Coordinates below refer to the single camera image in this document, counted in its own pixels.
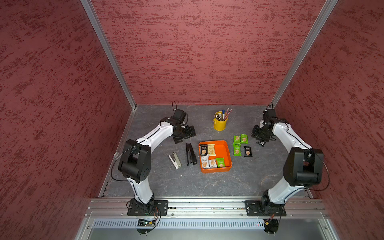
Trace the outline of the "black cookie packet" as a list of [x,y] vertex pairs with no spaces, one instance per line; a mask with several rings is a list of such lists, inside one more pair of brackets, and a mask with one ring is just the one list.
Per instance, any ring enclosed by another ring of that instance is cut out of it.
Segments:
[[201,156],[207,156],[208,153],[208,145],[200,145],[200,154]]
[[244,157],[251,158],[253,156],[252,149],[249,146],[244,146]]

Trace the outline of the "orange plastic storage box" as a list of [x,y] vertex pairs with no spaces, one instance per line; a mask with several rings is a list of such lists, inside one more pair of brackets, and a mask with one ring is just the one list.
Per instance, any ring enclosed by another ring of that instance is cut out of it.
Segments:
[[[209,156],[209,160],[213,160],[216,158],[223,158],[225,166],[224,167],[218,167],[218,168],[210,168],[210,169],[204,169],[203,164],[201,161],[201,145],[209,145],[214,144],[215,145],[215,153],[216,156]],[[229,151],[229,147],[226,141],[224,140],[216,140],[216,141],[205,141],[199,143],[199,160],[201,164],[201,172],[204,174],[210,174],[210,173],[219,173],[219,172],[228,172],[232,168],[232,159],[231,154]]]

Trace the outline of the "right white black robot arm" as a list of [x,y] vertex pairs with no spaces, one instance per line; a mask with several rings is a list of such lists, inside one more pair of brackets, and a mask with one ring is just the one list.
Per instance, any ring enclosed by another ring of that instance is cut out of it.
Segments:
[[277,137],[288,152],[283,166],[283,177],[263,194],[260,203],[262,209],[282,207],[296,193],[321,183],[323,152],[305,143],[290,124],[280,119],[270,119],[268,123],[255,125],[252,137],[262,147],[272,137]]

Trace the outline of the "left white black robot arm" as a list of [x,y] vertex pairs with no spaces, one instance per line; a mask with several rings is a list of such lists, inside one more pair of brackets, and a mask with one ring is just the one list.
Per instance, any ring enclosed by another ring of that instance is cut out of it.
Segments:
[[154,193],[148,176],[152,167],[152,152],[168,137],[175,143],[196,136],[193,126],[185,126],[175,118],[163,118],[159,124],[143,137],[126,141],[120,156],[118,170],[131,184],[136,203],[149,207],[153,204]]

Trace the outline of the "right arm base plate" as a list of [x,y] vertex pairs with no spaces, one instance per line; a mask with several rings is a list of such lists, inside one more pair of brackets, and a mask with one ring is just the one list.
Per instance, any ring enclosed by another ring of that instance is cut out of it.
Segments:
[[262,201],[245,201],[245,209],[248,217],[285,217],[287,215],[285,205],[274,204],[272,202],[263,203]]

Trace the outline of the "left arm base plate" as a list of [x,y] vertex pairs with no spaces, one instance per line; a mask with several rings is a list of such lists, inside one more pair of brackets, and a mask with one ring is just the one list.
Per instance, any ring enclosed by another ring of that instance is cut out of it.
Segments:
[[131,199],[127,203],[128,216],[151,216],[160,214],[162,217],[167,215],[169,201],[152,200],[147,204],[140,203],[136,199]]

